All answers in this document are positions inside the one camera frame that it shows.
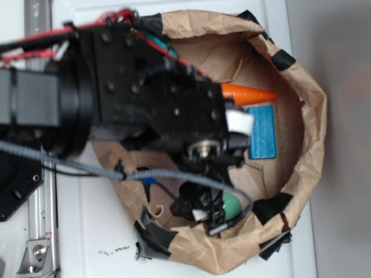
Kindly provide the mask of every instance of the green object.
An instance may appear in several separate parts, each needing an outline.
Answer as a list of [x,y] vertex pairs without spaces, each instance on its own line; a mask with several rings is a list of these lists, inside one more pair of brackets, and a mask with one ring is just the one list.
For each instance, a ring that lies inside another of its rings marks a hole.
[[236,196],[228,192],[223,192],[224,212],[226,220],[234,218],[242,211],[240,201]]

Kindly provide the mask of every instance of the bolt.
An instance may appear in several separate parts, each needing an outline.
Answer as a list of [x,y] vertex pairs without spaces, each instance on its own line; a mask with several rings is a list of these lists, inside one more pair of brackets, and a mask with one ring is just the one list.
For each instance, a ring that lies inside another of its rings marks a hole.
[[34,273],[34,272],[36,272],[37,270],[36,270],[36,266],[35,265],[29,265],[28,267],[27,267],[27,272],[28,273]]
[[111,42],[111,34],[107,31],[103,31],[100,35],[100,38],[105,44],[109,44]]
[[219,119],[219,113],[218,113],[217,110],[213,110],[213,111],[211,112],[211,118],[212,118],[213,120],[218,120],[218,119]]
[[214,98],[214,92],[213,91],[211,91],[211,90],[208,90],[208,97],[209,97],[209,99],[213,99]]
[[39,258],[46,253],[46,248],[43,245],[36,245],[34,247],[34,255]]
[[197,149],[198,155],[200,158],[207,158],[210,153],[210,147],[209,146],[202,146]]
[[132,84],[130,89],[132,90],[133,94],[139,93],[139,87],[136,84]]
[[115,86],[115,83],[112,82],[112,81],[107,81],[106,83],[106,89],[109,91],[109,92],[114,92],[115,89],[116,89],[116,86]]
[[175,117],[178,117],[178,116],[179,116],[179,113],[180,113],[180,111],[179,111],[178,108],[175,108],[175,109],[173,110],[173,115],[174,115]]
[[133,39],[132,38],[125,38],[125,45],[128,48],[131,48],[133,46]]

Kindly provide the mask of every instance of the carrot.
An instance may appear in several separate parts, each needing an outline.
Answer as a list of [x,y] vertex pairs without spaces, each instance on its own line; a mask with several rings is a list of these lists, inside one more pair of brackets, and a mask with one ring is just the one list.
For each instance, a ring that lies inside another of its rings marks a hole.
[[249,105],[274,100],[278,95],[274,92],[244,86],[221,84],[224,98],[232,98],[235,105]]

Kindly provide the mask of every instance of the screw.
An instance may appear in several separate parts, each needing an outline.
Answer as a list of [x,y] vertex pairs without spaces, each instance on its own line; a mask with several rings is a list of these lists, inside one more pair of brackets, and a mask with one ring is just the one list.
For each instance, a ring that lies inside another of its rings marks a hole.
[[178,108],[175,108],[175,109],[173,110],[173,115],[174,115],[175,117],[178,117],[178,116],[179,116],[179,113],[180,113],[180,111],[179,111]]
[[37,270],[36,270],[36,266],[35,265],[29,265],[28,267],[27,267],[27,272],[28,273],[34,273],[34,272],[36,272]]
[[139,93],[139,87],[136,84],[132,84],[130,89],[132,90],[132,93],[134,94]]
[[34,255],[35,257],[40,257],[46,253],[46,248],[43,245],[36,245],[34,247]]
[[106,44],[109,44],[111,42],[111,34],[107,31],[103,31],[100,35],[100,38]]
[[211,90],[208,90],[208,97],[209,97],[209,99],[213,99],[214,98],[214,92],[213,91],[211,91]]
[[106,83],[106,89],[109,91],[109,92],[114,92],[115,89],[116,89],[116,86],[115,86],[115,83],[112,82],[112,81],[107,81]]
[[213,120],[218,120],[218,118],[219,118],[219,113],[218,113],[217,110],[213,110],[213,111],[211,112],[211,118],[212,118]]
[[125,38],[125,45],[128,48],[131,48],[133,46],[133,39],[132,38]]

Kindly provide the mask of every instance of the blue rectangular object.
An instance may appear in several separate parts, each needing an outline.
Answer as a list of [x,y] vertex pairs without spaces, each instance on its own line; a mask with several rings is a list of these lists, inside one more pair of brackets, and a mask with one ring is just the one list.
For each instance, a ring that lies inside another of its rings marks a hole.
[[251,135],[250,159],[277,157],[273,107],[250,107],[248,113],[255,117]]

